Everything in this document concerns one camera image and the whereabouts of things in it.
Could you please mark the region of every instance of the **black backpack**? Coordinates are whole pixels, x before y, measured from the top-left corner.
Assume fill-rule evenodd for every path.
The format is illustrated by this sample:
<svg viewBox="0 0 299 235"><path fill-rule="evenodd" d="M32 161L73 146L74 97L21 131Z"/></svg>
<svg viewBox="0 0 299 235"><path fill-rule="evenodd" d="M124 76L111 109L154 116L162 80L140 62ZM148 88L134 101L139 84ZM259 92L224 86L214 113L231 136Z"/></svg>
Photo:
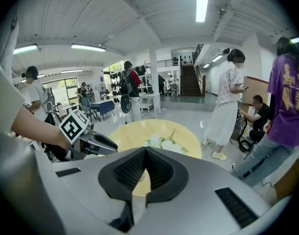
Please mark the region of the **black backpack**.
<svg viewBox="0 0 299 235"><path fill-rule="evenodd" d="M131 72L131 70L128 70L126 73L122 73L122 79L119 82L121 95L129 95L133 92L132 84L128 79Z"/></svg>

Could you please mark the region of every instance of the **shelf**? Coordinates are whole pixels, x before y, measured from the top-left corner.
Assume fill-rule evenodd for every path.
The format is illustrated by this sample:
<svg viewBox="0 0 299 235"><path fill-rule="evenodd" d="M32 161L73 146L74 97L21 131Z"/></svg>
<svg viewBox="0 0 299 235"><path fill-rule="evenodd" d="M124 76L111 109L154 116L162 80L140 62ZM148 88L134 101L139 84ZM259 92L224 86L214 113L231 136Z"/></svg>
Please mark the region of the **shelf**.
<svg viewBox="0 0 299 235"><path fill-rule="evenodd" d="M152 107L154 107L154 105L152 103L142 103L143 109L150 109Z"/></svg>

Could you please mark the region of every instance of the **railing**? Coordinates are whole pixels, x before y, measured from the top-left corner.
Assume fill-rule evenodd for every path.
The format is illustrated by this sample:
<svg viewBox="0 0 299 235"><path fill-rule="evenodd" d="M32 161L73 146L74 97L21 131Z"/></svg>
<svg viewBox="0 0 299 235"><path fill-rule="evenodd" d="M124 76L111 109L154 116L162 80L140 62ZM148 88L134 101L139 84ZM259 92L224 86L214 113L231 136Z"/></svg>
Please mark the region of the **railing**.
<svg viewBox="0 0 299 235"><path fill-rule="evenodd" d="M196 51L193 55L193 63L195 63L195 61L196 61L197 57L199 56L203 46L204 46L203 44L197 45Z"/></svg>
<svg viewBox="0 0 299 235"><path fill-rule="evenodd" d="M200 93L202 94L202 97L205 97L206 94L206 76L203 76L200 72L198 66L195 68L196 77L198 80L198 85L200 89Z"/></svg>
<svg viewBox="0 0 299 235"><path fill-rule="evenodd" d="M157 68L178 66L178 62L179 62L178 58L158 61L157 62Z"/></svg>

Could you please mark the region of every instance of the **black hair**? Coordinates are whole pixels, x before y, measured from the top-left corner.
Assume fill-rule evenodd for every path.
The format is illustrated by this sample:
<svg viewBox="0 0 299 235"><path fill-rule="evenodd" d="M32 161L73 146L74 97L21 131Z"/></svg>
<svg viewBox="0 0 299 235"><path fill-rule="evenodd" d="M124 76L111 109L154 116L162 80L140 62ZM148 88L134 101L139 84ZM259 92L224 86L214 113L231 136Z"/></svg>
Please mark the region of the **black hair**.
<svg viewBox="0 0 299 235"><path fill-rule="evenodd" d="M262 97L260 95L253 96L253 99L258 100L261 104L263 103Z"/></svg>
<svg viewBox="0 0 299 235"><path fill-rule="evenodd" d="M132 64L131 64L130 61L125 61L125 62L124 62L124 69L125 69L125 70L128 70L128 69L131 67L131 65L132 65Z"/></svg>
<svg viewBox="0 0 299 235"><path fill-rule="evenodd" d="M298 71L299 51L290 39L281 37L276 44L276 53L278 56L287 54L291 59L294 60L295 70Z"/></svg>
<svg viewBox="0 0 299 235"><path fill-rule="evenodd" d="M37 76L38 76L38 70L35 66L30 66L29 68L27 68L26 72L25 73L22 73L22 78L26 78L26 74L27 73L30 73L32 74L32 78L34 80L37 80Z"/></svg>
<svg viewBox="0 0 299 235"><path fill-rule="evenodd" d="M245 55L243 52L241 52L239 49L230 49L230 48L226 48L224 49L224 51L222 52L224 55L228 55L227 56L227 60L233 62L235 57L240 57L243 58L245 61Z"/></svg>

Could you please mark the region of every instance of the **man with backpack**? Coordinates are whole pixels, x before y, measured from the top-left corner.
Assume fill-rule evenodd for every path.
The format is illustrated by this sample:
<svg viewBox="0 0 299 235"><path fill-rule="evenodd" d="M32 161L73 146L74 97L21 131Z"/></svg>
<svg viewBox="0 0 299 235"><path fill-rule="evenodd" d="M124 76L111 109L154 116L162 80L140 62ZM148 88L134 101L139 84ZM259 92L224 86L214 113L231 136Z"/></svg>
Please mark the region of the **man with backpack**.
<svg viewBox="0 0 299 235"><path fill-rule="evenodd" d="M28 83L28 91L30 94L30 99L32 105L27 107L30 112L33 112L34 116L41 121L55 125L54 119L51 113L54 112L54 104L51 102L49 94L50 88L44 88L43 85L38 81L38 71L35 66L30 66L27 68L26 73L23 74L26 77L26 82ZM65 157L67 151L63 148L47 144L46 147L52 152L52 154L60 161L66 161Z"/></svg>
<svg viewBox="0 0 299 235"><path fill-rule="evenodd" d="M132 64L130 61L124 63L123 78L120 81L120 87L127 88L127 94L131 101L131 110L129 112L131 122L141 120L140 117L140 98L138 93L138 86L141 84L138 74L132 70Z"/></svg>

